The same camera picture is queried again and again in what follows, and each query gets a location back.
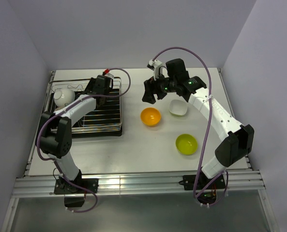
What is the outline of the white round bowl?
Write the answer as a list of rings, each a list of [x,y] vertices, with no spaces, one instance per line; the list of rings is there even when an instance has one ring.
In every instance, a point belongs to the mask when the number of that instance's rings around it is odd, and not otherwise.
[[[53,95],[57,107],[65,107],[75,100],[75,93],[69,88],[57,89]]]

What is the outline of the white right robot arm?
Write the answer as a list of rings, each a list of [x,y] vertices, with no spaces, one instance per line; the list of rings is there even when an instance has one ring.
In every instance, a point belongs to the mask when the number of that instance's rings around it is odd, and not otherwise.
[[[253,127],[243,125],[227,112],[209,93],[207,85],[200,77],[190,77],[182,59],[170,60],[165,64],[152,59],[147,67],[154,74],[144,81],[143,102],[154,104],[168,93],[175,92],[195,107],[218,134],[221,143],[216,148],[214,157],[201,168],[203,173],[198,176],[198,184],[202,188],[209,188],[214,183],[215,176],[251,152]]]

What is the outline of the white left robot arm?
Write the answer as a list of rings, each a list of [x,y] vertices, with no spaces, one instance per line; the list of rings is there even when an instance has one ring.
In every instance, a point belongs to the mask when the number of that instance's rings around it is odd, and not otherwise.
[[[91,78],[73,102],[54,113],[47,111],[41,115],[36,137],[38,156],[43,161],[54,162],[71,193],[77,193],[83,187],[82,173],[70,153],[72,127],[84,115],[104,105],[112,88],[110,77],[99,75]]]

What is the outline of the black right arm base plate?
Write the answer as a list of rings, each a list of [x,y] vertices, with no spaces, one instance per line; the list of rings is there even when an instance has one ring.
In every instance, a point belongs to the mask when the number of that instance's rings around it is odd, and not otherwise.
[[[195,174],[190,174],[190,175],[183,175],[182,180],[179,181],[179,185],[184,187],[184,190],[193,190],[194,188],[194,183],[195,183]],[[197,190],[202,190],[211,179],[208,179],[204,174],[200,174],[198,183],[197,183]],[[210,184],[207,189],[212,190],[212,189],[224,189],[226,186],[226,182],[223,176],[219,176],[212,184]]]

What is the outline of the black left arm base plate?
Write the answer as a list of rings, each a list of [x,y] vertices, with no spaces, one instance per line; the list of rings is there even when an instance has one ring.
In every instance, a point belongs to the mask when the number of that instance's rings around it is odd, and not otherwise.
[[[54,187],[55,195],[69,195],[69,194],[83,194],[89,193],[90,191],[93,193],[97,193],[98,190],[99,179],[90,178],[90,179],[82,179],[78,183],[69,184],[63,178],[59,178]]]

